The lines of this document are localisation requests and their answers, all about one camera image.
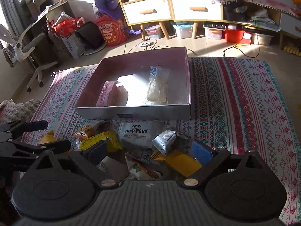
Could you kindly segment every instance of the red plastic bag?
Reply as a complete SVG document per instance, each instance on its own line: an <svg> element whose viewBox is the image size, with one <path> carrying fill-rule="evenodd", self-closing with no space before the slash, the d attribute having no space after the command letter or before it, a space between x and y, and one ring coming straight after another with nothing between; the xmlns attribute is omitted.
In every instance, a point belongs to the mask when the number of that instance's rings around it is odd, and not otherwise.
<svg viewBox="0 0 301 226"><path fill-rule="evenodd" d="M52 28L58 36L68 37L84 23L84 18L78 17L76 19L66 19L57 25L52 25Z"/></svg>
<svg viewBox="0 0 301 226"><path fill-rule="evenodd" d="M107 46L113 47L127 40L127 34L124 32L124 19L113 20L109 15L103 15L94 19L100 32L106 41Z"/></svg>

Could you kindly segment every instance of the gray ribbed surface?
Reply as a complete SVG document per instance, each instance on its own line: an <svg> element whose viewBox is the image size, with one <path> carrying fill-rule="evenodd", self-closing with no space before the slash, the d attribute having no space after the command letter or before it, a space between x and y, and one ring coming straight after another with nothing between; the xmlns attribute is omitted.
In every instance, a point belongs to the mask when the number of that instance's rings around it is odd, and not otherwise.
<svg viewBox="0 0 301 226"><path fill-rule="evenodd" d="M226 219L203 201L197 191L181 189L174 181L125 181L115 190L100 193L89 210L72 219L41 223L23 218L16 226L281 226L277 219L265 223L239 223Z"/></svg>

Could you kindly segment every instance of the chair base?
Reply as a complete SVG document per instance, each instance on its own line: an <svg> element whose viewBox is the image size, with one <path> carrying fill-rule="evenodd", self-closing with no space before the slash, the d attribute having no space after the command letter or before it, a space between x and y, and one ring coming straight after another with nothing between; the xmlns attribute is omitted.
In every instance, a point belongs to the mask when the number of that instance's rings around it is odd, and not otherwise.
<svg viewBox="0 0 301 226"><path fill-rule="evenodd" d="M27 91L31 92L30 86L32 86L33 82L36 80L36 77L38 77L39 87L42 87L44 85L42 82L42 70L48 69L48 68L56 65L57 63L58 63L58 61L53 61L52 63L41 65L38 68L36 68L36 71L34 72L31 80L27 84Z"/></svg>

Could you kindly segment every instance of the red bucket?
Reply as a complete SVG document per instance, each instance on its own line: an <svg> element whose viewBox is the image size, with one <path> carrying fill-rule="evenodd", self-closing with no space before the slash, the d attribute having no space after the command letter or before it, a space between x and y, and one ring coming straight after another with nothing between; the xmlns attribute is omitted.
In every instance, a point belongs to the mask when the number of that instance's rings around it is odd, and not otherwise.
<svg viewBox="0 0 301 226"><path fill-rule="evenodd" d="M107 46L117 46L127 40L128 36L124 32L124 18L113 20L109 15L103 15L94 19L94 21L101 31Z"/></svg>

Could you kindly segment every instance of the cabinet leg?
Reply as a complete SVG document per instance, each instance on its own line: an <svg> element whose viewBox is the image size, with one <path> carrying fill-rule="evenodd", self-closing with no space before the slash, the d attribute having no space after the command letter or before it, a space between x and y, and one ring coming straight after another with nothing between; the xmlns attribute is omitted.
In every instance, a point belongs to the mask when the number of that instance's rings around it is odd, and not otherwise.
<svg viewBox="0 0 301 226"><path fill-rule="evenodd" d="M192 39L195 39L197 35L197 30L198 30L198 23L194 22L193 23L193 28L192 28Z"/></svg>
<svg viewBox="0 0 301 226"><path fill-rule="evenodd" d="M141 39L142 39L142 40L145 40L145 27L144 27L143 24L140 25L140 29L143 30L143 32L141 33Z"/></svg>
<svg viewBox="0 0 301 226"><path fill-rule="evenodd" d="M165 28L164 23L163 23L163 22L159 22L159 25L160 25L160 27L161 27L161 29L162 29L162 31L163 31L163 34L164 34L165 38L166 38L167 40L169 40L170 38L169 38L169 35L168 35L168 33L167 33L167 30L166 30L166 28Z"/></svg>
<svg viewBox="0 0 301 226"><path fill-rule="evenodd" d="M283 38L284 38L284 35L283 35L283 33L280 32L280 41L279 41L280 50L283 49Z"/></svg>

